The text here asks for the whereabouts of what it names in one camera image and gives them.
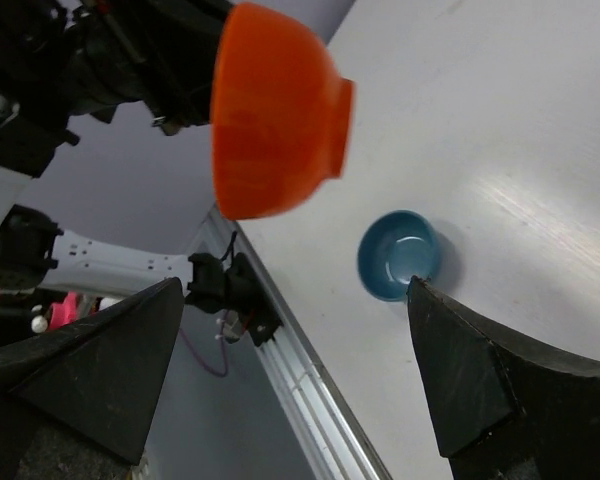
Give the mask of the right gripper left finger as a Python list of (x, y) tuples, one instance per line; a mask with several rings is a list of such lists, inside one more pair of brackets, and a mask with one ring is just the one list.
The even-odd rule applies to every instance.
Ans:
[(0, 348), (0, 479), (127, 479), (143, 456), (184, 307), (163, 280)]

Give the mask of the orange bowl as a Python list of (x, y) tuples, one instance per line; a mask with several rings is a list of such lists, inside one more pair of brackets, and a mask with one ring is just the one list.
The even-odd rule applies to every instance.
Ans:
[(282, 214), (342, 175), (355, 84), (299, 21), (242, 2), (230, 12), (211, 98), (217, 207), (234, 221)]

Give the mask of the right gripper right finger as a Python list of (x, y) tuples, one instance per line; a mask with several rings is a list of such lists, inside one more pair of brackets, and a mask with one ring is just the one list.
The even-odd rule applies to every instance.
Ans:
[(413, 278), (411, 339), (456, 479), (600, 479), (600, 361), (489, 319)]

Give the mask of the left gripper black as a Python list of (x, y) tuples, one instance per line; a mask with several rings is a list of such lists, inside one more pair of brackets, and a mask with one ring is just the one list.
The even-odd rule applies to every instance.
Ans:
[(77, 1), (67, 12), (70, 115), (112, 121), (143, 103), (166, 135), (210, 122), (213, 72), (230, 1)]

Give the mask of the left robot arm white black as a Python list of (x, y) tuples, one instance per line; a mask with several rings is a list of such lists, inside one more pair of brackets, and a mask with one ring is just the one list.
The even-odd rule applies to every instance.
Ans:
[(0, 290), (39, 286), (58, 266), (59, 226), (21, 206), (74, 116), (110, 123), (143, 103), (165, 135), (206, 125), (229, 1), (0, 1)]

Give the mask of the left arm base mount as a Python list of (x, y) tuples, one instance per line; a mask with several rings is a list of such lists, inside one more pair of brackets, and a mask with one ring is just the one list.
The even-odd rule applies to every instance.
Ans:
[(244, 253), (236, 254), (227, 269), (210, 253), (195, 253), (188, 260), (192, 279), (185, 287), (186, 305), (207, 314), (237, 312), (256, 347), (274, 337), (282, 321)]

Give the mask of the blue bowl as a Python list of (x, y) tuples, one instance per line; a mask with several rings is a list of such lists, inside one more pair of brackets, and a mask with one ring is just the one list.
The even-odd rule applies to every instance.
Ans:
[(356, 256), (364, 289), (383, 302), (403, 302), (411, 279), (434, 279), (441, 264), (437, 233), (422, 215), (410, 210), (389, 212), (362, 236)]

